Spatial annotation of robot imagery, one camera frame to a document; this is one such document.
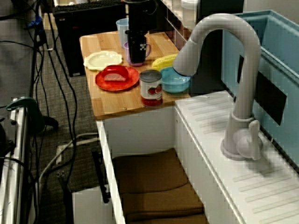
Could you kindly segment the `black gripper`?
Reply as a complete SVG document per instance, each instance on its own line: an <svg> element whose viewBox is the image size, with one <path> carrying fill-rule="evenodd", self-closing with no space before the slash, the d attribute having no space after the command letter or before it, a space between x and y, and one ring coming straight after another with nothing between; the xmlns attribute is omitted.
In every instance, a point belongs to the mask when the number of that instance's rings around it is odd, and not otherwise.
<svg viewBox="0 0 299 224"><path fill-rule="evenodd" d="M133 64L143 63L146 58L147 41L143 33L157 28L157 2L128 2L129 31L128 48Z"/></svg>

